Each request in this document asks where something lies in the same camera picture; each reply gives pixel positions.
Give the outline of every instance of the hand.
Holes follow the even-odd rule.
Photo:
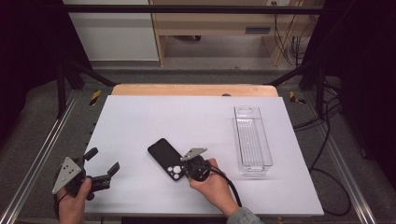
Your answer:
[[[218,167],[215,159],[209,159],[212,166]],[[204,182],[189,178],[190,187],[198,190],[206,199],[215,205],[226,217],[229,217],[239,206],[233,200],[227,181],[220,175],[210,172]]]
[[[91,190],[91,185],[92,181],[89,178],[86,178],[82,183],[76,198],[68,195],[65,188],[59,190],[57,194],[58,202],[61,200],[59,202],[59,223],[84,223],[85,200]]]

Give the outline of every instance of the phone case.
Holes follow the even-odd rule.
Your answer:
[[[148,153],[161,165],[169,176],[178,181],[183,177],[182,162],[180,154],[162,138],[148,148]]]

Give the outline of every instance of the hazard tape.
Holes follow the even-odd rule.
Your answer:
[[[100,92],[101,92],[101,91],[95,91],[95,92],[93,93],[93,96],[92,96],[91,101],[90,101],[90,105],[95,105],[95,104],[96,104],[96,101],[97,101],[98,98],[99,98]]]
[[[297,98],[295,97],[293,91],[290,92],[290,101],[291,101],[292,103],[299,103],[299,104],[301,104],[301,105],[306,104],[306,101],[305,101],[305,100],[297,100]]]

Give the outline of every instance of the clear plastic container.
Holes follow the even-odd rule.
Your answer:
[[[234,137],[239,173],[246,177],[265,176],[273,165],[260,108],[255,105],[234,107]]]

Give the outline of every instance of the white cabinet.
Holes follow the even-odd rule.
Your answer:
[[[147,5],[147,0],[64,0],[65,4]],[[90,61],[158,61],[149,13],[69,13]]]

